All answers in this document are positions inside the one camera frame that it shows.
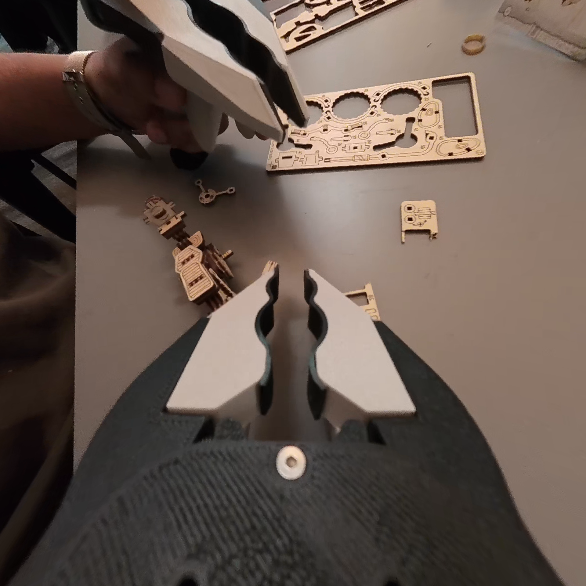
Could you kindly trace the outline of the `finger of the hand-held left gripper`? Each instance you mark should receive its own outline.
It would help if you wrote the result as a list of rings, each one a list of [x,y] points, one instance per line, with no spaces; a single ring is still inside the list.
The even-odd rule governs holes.
[[[284,140],[287,114],[273,104],[256,75],[230,53],[234,17],[229,1],[80,4],[92,25],[131,39],[186,91],[221,109],[249,133]]]
[[[230,53],[262,82],[275,106],[299,127],[308,122],[306,101],[270,18],[257,1],[229,1],[234,17]]]

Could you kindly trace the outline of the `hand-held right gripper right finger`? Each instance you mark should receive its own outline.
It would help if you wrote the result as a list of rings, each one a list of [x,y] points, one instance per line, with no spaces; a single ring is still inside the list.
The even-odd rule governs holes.
[[[304,297],[315,337],[307,384],[313,418],[340,431],[351,420],[413,416],[414,402],[377,329],[382,321],[313,269],[304,271]]]

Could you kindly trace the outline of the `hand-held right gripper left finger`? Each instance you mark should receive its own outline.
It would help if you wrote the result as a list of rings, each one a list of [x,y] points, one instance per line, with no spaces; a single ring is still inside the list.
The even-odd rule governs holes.
[[[214,421],[253,421],[273,400],[273,360],[267,340],[274,326],[279,268],[260,278],[207,320],[166,404],[173,414]]]

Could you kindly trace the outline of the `wooden model assembly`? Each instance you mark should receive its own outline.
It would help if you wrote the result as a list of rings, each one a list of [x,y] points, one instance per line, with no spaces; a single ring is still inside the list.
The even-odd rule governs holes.
[[[211,312],[236,296],[228,281],[233,273],[227,260],[231,250],[221,253],[212,243],[206,243],[201,231],[188,235],[185,212],[177,212],[172,201],[152,196],[145,201],[143,221],[157,228],[167,240],[174,240],[172,251],[175,272],[188,300],[194,304],[207,304]]]

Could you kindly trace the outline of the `wooden puzzle sheet round holes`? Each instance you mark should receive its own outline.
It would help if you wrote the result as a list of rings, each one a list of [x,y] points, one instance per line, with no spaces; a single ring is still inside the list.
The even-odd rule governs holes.
[[[475,132],[447,136],[442,101],[434,85],[467,82]],[[275,141],[266,171],[287,173],[384,165],[481,159],[486,143],[473,72],[423,78],[305,96],[320,109],[304,128],[286,122],[280,150]]]

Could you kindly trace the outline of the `person's left forearm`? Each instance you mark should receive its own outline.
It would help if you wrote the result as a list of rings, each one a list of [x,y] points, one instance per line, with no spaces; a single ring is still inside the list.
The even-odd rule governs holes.
[[[65,55],[1,53],[1,151],[96,137],[101,130],[72,102]]]

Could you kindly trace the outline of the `grey desk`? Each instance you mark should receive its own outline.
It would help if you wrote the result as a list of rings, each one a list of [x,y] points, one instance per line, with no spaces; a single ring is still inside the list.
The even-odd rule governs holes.
[[[233,122],[199,173],[113,136],[78,151],[78,462],[120,394],[201,315],[171,244],[143,223],[153,194],[234,252],[234,289],[280,265],[274,400],[251,435],[327,436],[306,404],[304,269],[371,282],[385,323],[465,404],[526,524],[567,585],[585,585],[585,65],[497,18],[502,1],[405,1],[289,56],[315,94],[473,72],[481,160],[291,174]],[[438,234],[403,201],[435,201]]]

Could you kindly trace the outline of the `person's left hand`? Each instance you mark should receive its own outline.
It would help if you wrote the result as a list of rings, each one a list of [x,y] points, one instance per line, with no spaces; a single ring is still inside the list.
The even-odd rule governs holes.
[[[127,38],[94,52],[85,79],[106,110],[151,142],[200,152],[186,114],[186,90]]]

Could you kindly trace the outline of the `small square wooden piece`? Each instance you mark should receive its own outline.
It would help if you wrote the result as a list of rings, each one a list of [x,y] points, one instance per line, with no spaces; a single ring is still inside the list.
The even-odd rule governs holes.
[[[429,239],[438,234],[438,221],[435,201],[403,201],[401,210],[401,243],[406,241],[407,231],[427,231]]]

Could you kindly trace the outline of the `person's brown shirt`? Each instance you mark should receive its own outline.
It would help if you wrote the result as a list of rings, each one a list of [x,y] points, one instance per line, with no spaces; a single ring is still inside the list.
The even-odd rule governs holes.
[[[1,216],[1,585],[72,474],[75,268],[72,245]]]

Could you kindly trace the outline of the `small wooden frame piece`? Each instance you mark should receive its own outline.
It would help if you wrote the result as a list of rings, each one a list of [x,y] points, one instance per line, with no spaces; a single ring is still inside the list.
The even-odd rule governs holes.
[[[376,297],[371,282],[364,285],[362,289],[356,289],[344,293],[344,295],[353,300],[362,310],[370,316],[372,321],[381,321],[380,312],[376,302]]]

